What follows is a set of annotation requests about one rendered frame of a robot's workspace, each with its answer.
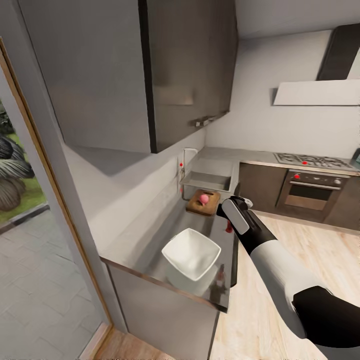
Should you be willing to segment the parer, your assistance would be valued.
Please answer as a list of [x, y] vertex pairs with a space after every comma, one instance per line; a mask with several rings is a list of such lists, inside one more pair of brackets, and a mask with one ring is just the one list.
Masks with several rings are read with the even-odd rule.
[[[239, 192], [240, 192], [240, 186], [241, 186], [241, 183], [239, 183], [236, 188], [235, 188], [235, 191], [234, 191], [234, 195], [239, 197]], [[227, 233], [232, 233], [233, 231], [233, 228], [231, 226], [231, 222], [228, 220], [228, 223], [227, 223], [227, 229], [225, 230]]]

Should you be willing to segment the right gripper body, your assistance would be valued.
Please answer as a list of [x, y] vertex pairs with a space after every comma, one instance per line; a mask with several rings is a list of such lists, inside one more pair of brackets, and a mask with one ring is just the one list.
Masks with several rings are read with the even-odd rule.
[[218, 216], [221, 216], [223, 218], [226, 218], [228, 219], [228, 217], [223, 213], [223, 210], [222, 210], [222, 204], [219, 204], [218, 205], [218, 209], [217, 209], [217, 213], [216, 213]]

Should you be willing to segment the cutting board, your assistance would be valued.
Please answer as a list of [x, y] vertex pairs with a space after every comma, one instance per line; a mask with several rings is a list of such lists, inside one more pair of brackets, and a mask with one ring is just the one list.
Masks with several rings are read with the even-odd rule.
[[[208, 202], [204, 205], [202, 205], [202, 203], [200, 202], [200, 196], [203, 194], [208, 196]], [[186, 205], [186, 210], [212, 217], [216, 210], [220, 197], [220, 193], [212, 192], [209, 190], [197, 189], [193, 197]]]

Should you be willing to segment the vidalia onion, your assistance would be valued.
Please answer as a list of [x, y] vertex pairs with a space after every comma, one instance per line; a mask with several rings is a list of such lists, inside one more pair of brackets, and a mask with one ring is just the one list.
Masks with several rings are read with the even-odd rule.
[[202, 205], [204, 205], [205, 203], [208, 202], [208, 196], [203, 194], [203, 195], [200, 196], [199, 200], [202, 203]]

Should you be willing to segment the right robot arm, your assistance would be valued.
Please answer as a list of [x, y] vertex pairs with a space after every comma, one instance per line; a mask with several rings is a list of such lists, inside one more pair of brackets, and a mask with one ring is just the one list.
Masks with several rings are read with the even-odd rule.
[[360, 307], [335, 296], [248, 209], [252, 206], [234, 195], [216, 214], [230, 221], [285, 324], [327, 360], [360, 360]]

